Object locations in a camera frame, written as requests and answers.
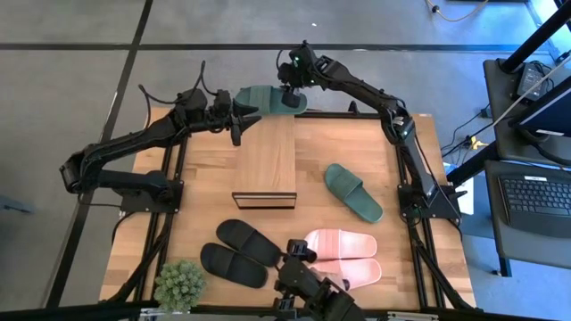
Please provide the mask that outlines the green slide sandal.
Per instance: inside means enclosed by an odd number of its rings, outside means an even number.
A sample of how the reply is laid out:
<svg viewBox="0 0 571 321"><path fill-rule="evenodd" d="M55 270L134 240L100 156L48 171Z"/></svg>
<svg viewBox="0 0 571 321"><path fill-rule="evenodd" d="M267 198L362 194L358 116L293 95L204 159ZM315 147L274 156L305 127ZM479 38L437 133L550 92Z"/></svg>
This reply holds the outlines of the green slide sandal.
<svg viewBox="0 0 571 321"><path fill-rule="evenodd" d="M241 88L235 100L242 105L257 107L256 115L296 115L307 110L307 97L294 90L294 93L301 97L300 106L296 109L288 108L281 103L282 94L286 90L283 87L260 85Z"/></svg>
<svg viewBox="0 0 571 321"><path fill-rule="evenodd" d="M381 220L383 208L365 189L363 181L350 170L333 163L327 167L324 178L329 192L361 220L368 223Z"/></svg>

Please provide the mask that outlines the wooden shelf with black frame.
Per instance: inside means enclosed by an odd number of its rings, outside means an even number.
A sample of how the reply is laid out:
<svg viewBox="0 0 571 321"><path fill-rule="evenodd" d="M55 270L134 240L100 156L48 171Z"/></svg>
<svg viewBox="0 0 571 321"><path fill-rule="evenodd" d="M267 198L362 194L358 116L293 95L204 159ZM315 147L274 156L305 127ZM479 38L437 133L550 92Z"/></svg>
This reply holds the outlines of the wooden shelf with black frame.
<svg viewBox="0 0 571 321"><path fill-rule="evenodd" d="M292 210L297 201L293 115L267 115L238 148L232 198L240 210Z"/></svg>

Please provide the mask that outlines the dark grey desk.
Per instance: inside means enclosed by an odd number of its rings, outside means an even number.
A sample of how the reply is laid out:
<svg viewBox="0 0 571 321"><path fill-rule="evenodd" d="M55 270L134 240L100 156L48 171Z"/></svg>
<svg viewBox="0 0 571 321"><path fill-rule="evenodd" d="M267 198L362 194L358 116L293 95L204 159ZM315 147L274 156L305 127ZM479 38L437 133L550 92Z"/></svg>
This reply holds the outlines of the dark grey desk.
<svg viewBox="0 0 571 321"><path fill-rule="evenodd" d="M484 66L484 78L491 104L492 119L497 120L516 100L511 96L517 87L518 75L505 73L500 65L504 59L486 60ZM541 156L523 136L521 136L509 122L516 116L523 116L525 111L530 111L531 106L518 103L507 115L494 126L495 147L492 154L503 161L527 161L545 164L555 164ZM562 159L571 160L571 138L564 136L552 136L542 144L547 152Z"/></svg>
<svg viewBox="0 0 571 321"><path fill-rule="evenodd" d="M498 185L500 175L571 178L571 173L561 169L547 169L496 160L488 160L484 164L484 172L496 251L501 261L500 273L504 276L509 274L511 259L571 269L571 238L538 235L511 227L507 221Z"/></svg>

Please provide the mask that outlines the black slanted pole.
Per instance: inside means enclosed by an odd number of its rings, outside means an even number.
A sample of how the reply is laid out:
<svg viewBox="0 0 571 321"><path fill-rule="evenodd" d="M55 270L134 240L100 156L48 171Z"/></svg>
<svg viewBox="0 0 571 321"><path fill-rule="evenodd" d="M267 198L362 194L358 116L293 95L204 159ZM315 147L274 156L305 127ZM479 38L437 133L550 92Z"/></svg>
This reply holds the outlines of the black slanted pole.
<svg viewBox="0 0 571 321"><path fill-rule="evenodd" d="M571 0L566 0L507 60L500 64L500 69L505 73L514 71L569 21L571 21Z"/></svg>

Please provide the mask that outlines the black rig crossbar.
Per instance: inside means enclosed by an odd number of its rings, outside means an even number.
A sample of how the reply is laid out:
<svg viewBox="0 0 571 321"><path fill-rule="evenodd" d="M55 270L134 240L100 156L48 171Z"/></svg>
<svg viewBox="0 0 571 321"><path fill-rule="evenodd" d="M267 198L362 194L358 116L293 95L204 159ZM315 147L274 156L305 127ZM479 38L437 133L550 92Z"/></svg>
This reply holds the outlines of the black rig crossbar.
<svg viewBox="0 0 571 321"><path fill-rule="evenodd" d="M192 316L273 317L276 321L294 321L310 317L314 321L554 321L536 317L520 317L483 312L480 309L422 308L419 310L364 309L349 317L322 317L307 309L277 310L273 308L197 306L187 312ZM119 321L139 317L159 317L166 312L154 301L103 302L90 305L0 311L0 321Z"/></svg>

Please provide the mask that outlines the blue floor object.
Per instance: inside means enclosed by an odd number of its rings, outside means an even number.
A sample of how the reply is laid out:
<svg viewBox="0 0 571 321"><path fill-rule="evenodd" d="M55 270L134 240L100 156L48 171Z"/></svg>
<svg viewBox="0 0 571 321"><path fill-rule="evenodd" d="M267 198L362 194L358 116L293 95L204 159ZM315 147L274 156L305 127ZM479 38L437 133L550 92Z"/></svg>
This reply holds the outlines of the blue floor object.
<svg viewBox="0 0 571 321"><path fill-rule="evenodd" d="M34 211L32 206L4 195L0 195L0 210L16 210L22 213L32 213Z"/></svg>

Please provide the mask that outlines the black aluminium table frame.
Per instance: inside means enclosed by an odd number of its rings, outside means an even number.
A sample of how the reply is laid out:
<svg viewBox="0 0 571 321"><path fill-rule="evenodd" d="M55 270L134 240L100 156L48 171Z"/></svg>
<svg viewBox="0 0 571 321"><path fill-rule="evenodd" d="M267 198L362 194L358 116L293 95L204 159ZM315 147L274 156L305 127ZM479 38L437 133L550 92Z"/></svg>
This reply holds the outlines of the black aluminium table frame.
<svg viewBox="0 0 571 321"><path fill-rule="evenodd" d="M428 114L414 114L418 140L434 175L446 184L434 120ZM310 112L295 117L295 167L297 200L293 210L240 210L234 191L239 147L229 133L193 135L187 144L184 165L178 174L184 183L183 199L174 214L168 262L188 259L200 265L206 243L220 243L218 225L231 218L245 221L282 251L289 239L302 239L319 228L340 228L372 235L377 240L380 281L351 290L362 309L419 309L418 290L411 255L410 238L399 212L397 185L401 182L395 149L385 139L374 114ZM369 224L352 214L326 188L324 172L339 163L360 177L365 189L384 209L379 223ZM127 281L142 259L150 214L133 214L121 223L112 246L99 300L109 299ZM439 268L453 288L471 306L476 305L468 265L456 228L444 219L430 219ZM207 282L198 308L221 311L224 307L248 314L270 309L281 296L274 290L277 271L269 270L266 285L253 289L206 274Z"/></svg>

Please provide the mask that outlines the white paper sheet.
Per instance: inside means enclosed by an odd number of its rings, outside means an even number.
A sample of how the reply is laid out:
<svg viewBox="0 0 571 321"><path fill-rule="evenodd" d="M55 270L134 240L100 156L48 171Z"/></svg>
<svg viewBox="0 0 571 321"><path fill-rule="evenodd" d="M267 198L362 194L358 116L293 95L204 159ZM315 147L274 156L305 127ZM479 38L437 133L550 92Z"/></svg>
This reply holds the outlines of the white paper sheet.
<svg viewBox="0 0 571 321"><path fill-rule="evenodd" d="M464 183L460 185L454 185L450 179L448 179L449 185L453 185L455 191L465 192L462 196L458 198L459 203L459 212L464 215L473 215L474 214L474 196L475 196L475 188L474 188L474 178L470 178Z"/></svg>

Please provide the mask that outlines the pink slide sandal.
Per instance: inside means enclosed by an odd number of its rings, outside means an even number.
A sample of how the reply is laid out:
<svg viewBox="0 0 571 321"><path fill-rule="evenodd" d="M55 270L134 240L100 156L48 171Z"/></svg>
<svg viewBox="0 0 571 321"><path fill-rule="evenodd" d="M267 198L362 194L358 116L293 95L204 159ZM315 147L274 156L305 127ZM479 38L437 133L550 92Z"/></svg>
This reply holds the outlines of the pink slide sandal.
<svg viewBox="0 0 571 321"><path fill-rule="evenodd" d="M319 260L366 259L377 253L377 240L372 235L341 229L317 229L304 240Z"/></svg>
<svg viewBox="0 0 571 321"><path fill-rule="evenodd" d="M319 261L310 265L319 276L329 277L346 291L374 284L382 276L375 259L338 259Z"/></svg>

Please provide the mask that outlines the black laptop keyboard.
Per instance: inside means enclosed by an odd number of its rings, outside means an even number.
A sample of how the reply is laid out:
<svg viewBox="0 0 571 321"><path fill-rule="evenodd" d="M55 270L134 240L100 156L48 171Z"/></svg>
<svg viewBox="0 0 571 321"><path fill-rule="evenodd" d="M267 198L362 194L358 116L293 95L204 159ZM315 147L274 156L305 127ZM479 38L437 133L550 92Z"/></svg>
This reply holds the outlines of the black laptop keyboard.
<svg viewBox="0 0 571 321"><path fill-rule="evenodd" d="M498 185L511 227L571 238L571 178L500 175Z"/></svg>

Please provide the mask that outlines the black slide sandal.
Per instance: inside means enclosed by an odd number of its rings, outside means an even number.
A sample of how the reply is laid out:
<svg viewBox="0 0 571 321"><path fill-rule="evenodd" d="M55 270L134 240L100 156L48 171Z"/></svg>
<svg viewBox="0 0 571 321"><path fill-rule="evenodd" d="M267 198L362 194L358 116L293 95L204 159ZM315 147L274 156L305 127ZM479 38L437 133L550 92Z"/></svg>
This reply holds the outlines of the black slide sandal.
<svg viewBox="0 0 571 321"><path fill-rule="evenodd" d="M235 284L260 289L268 280L268 270L262 264L217 243L202 247L200 261L210 274Z"/></svg>
<svg viewBox="0 0 571 321"><path fill-rule="evenodd" d="M216 235L224 244L265 267L272 268L280 261L280 248L243 220L223 221L217 227Z"/></svg>

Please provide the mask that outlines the dark computer monitor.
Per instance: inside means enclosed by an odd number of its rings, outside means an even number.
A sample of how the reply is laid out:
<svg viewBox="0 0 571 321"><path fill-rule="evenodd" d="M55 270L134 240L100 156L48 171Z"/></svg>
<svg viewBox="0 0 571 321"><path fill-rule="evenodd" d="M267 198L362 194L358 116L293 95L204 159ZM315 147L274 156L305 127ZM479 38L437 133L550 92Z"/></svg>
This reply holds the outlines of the dark computer monitor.
<svg viewBox="0 0 571 321"><path fill-rule="evenodd" d="M509 126L533 133L571 137L571 76L518 114Z"/></svg>

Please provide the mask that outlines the black power adapter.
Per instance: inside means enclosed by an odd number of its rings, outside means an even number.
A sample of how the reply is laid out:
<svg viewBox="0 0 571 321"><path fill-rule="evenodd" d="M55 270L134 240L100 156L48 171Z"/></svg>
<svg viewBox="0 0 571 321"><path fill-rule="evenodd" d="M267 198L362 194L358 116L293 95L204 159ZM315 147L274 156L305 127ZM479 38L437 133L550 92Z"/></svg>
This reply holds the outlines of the black power adapter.
<svg viewBox="0 0 571 321"><path fill-rule="evenodd" d="M541 62L526 62L520 71L520 78L517 84L515 95L517 98L523 96L528 102L535 102L546 92L550 81L546 78L550 67L545 67Z"/></svg>

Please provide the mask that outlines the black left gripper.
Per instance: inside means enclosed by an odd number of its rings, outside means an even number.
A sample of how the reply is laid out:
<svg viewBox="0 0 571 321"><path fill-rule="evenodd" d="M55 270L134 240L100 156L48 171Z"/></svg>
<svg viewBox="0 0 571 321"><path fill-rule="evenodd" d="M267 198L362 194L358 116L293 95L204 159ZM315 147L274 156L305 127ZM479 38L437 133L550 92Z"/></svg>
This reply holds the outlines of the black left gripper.
<svg viewBox="0 0 571 321"><path fill-rule="evenodd" d="M218 90L215 94L212 106L209 107L211 120L215 123L214 131L220 132L224 129L231 132L245 132L256 122L261 120L261 116L247 116L257 112L257 107L235 104L235 100L227 90Z"/></svg>

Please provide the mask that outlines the green artificial plant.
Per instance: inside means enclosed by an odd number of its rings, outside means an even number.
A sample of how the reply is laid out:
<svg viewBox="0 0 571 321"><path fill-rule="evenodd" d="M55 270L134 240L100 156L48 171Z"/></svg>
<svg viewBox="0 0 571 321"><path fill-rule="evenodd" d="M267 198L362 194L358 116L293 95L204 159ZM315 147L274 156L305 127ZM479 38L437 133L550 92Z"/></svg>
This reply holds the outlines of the green artificial plant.
<svg viewBox="0 0 571 321"><path fill-rule="evenodd" d="M153 298L162 310L188 312L196 307L206 288L203 269L194 261L165 263L155 278Z"/></svg>

